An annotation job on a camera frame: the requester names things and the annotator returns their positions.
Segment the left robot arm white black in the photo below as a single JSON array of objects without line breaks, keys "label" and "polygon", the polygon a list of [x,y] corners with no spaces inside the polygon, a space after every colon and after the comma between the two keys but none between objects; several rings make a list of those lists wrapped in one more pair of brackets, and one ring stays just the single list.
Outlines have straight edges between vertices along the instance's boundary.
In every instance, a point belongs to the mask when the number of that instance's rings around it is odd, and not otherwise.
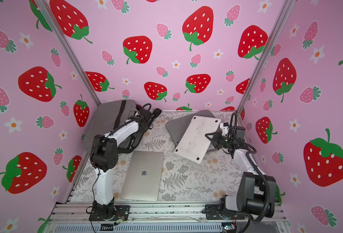
[{"label": "left robot arm white black", "polygon": [[93,216],[110,220],[116,215],[112,192],[113,170],[119,154],[132,153],[162,112],[161,109],[151,108],[149,103],[140,107],[133,100],[124,100],[101,104],[96,110],[83,140],[97,175]]}]

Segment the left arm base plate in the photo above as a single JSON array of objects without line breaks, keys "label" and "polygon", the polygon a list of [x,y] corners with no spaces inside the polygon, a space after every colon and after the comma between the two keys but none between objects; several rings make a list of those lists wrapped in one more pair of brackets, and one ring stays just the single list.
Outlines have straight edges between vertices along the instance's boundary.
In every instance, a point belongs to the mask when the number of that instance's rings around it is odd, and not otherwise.
[{"label": "left arm base plate", "polygon": [[114,205],[109,207],[97,206],[93,207],[89,216],[90,221],[117,221],[128,220],[130,212],[129,205]]}]

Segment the silver laptop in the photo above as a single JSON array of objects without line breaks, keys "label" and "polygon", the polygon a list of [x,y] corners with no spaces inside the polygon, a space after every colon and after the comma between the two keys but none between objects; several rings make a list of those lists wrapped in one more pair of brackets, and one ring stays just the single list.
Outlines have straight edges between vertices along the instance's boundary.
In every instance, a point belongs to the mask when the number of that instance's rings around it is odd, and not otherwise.
[{"label": "silver laptop", "polygon": [[211,144],[205,134],[216,132],[220,123],[218,118],[194,116],[173,153],[192,162],[202,163]]},{"label": "silver laptop", "polygon": [[156,202],[162,174],[164,153],[135,151],[123,183],[120,198]]}]

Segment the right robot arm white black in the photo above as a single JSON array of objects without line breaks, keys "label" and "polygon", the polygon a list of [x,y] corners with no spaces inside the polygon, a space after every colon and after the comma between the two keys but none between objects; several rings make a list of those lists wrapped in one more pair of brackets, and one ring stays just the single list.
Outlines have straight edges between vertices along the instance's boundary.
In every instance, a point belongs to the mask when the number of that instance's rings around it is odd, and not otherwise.
[{"label": "right robot arm white black", "polygon": [[238,114],[234,111],[227,126],[227,134],[205,134],[214,148],[229,154],[242,171],[236,196],[223,195],[217,205],[217,212],[223,219],[231,219],[235,214],[240,214],[248,217],[249,223],[258,224],[265,217],[271,218],[274,215],[277,184],[252,159],[257,150],[239,138],[244,134],[245,128],[239,127],[237,122]]}]

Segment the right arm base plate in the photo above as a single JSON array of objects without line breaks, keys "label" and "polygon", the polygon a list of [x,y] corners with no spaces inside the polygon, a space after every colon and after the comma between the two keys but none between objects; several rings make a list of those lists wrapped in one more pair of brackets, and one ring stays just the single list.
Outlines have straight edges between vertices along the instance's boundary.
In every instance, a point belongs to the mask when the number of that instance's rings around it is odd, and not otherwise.
[{"label": "right arm base plate", "polygon": [[218,204],[207,204],[201,211],[208,220],[244,220],[245,215],[237,211],[227,210]]}]

